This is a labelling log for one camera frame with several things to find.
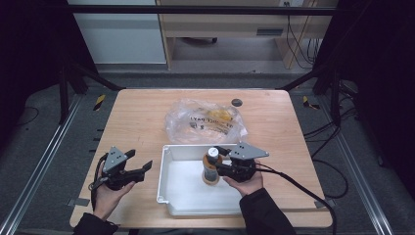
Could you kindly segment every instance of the floor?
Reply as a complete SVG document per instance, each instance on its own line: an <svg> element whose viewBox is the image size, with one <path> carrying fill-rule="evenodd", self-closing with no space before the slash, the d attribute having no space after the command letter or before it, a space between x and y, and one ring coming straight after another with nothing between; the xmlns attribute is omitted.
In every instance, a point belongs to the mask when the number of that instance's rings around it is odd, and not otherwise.
<svg viewBox="0 0 415 235"><path fill-rule="evenodd" d="M309 66L299 59L303 67ZM98 68L103 77L118 85L140 88L274 89L309 71L299 66L286 70L270 38L218 38L215 44L208 39L183 38L176 43L170 70L163 65ZM27 100L20 125L16 126L10 145L1 152L0 178L5 180L0 187L0 219L4 221L0 229L12 224L16 227L8 228L17 229L17 234L70 234L69 200L77 198L116 98L116 92L86 80L89 90L85 95L70 92L71 109L76 112L69 117L69 128L62 136L56 136L62 128L58 125L59 87L37 92ZM290 91L304 134L331 121L329 94L315 96L311 92L313 82L311 79ZM95 112L93 107L101 94L106 99L100 111ZM319 105L320 109L306 107L304 96L310 105ZM327 195L336 198L333 195L339 196L346 188L345 179L348 183L347 193L334 199L338 234L415 234L415 203L393 170L378 165L376 150L353 111L351 100L345 95L342 98L345 115L341 131L316 155L316 160L330 163L338 171L315 162ZM315 137L304 136L310 155L334 130L330 125ZM59 144L51 147L53 139ZM332 230L299 228L298 233L331 234Z"/></svg>

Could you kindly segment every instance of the white tray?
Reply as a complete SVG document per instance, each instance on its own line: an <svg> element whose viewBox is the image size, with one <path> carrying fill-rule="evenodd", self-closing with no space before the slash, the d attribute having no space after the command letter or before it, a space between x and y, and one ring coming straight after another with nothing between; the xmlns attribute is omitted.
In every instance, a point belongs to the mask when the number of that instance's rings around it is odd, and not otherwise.
<svg viewBox="0 0 415 235"><path fill-rule="evenodd" d="M235 144L218 145L232 149ZM241 195L223 179L216 185L202 180L203 156L212 145L165 145L162 149L157 202L171 215L239 214Z"/></svg>

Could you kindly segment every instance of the wooden table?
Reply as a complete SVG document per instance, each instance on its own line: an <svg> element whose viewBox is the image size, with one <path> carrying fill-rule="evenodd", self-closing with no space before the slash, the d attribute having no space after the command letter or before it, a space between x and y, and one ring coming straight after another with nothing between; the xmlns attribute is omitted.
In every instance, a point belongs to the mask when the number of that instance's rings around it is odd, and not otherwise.
<svg viewBox="0 0 415 235"><path fill-rule="evenodd" d="M237 109L248 130L247 142L269 152L261 159L278 171L294 178L323 198L299 121L289 94L281 90L200 90L200 89L126 89L119 92L79 198L89 199L88 184L93 181L99 158L112 146L121 151L136 150L126 169L140 168L153 160L146 178L134 186L115 209L109 221L124 228L198 228L245 227L240 215L172 216L166 205L156 201L161 169L162 146L171 144L164 128L164 117L181 98L205 100L231 106L235 98L243 105ZM264 186L294 227L328 227L332 223L326 209L317 209L314 200L285 179L264 173ZM76 206L70 225L75 226L91 207Z"/></svg>

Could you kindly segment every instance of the plastic bag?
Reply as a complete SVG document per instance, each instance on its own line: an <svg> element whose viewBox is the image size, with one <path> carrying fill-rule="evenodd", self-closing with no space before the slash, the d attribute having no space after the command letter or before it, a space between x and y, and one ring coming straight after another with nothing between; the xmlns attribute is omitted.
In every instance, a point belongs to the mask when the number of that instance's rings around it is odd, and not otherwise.
<svg viewBox="0 0 415 235"><path fill-rule="evenodd" d="M181 99L165 116L165 130L173 144L234 144L248 132L234 107Z"/></svg>

